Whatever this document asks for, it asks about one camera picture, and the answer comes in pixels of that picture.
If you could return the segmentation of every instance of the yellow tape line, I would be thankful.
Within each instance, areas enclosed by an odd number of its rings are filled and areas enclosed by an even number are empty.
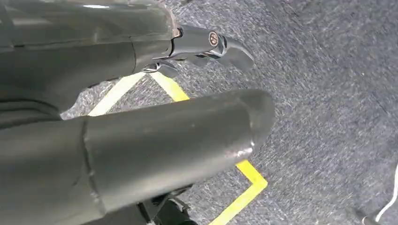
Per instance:
[[[175,102],[189,99],[187,94],[175,81],[173,81],[173,79],[165,77],[163,74],[158,72],[151,74],[151,76]]]
[[[146,73],[139,72],[120,79],[103,99],[88,113],[89,116],[100,116],[107,113],[114,104],[128,92]]]
[[[174,80],[167,78],[160,73],[153,73],[151,76],[174,101],[184,101],[189,99],[186,93]],[[226,225],[268,185],[268,182],[252,166],[252,164],[249,163],[249,161],[245,160],[238,163],[236,166],[253,184],[209,225]]]

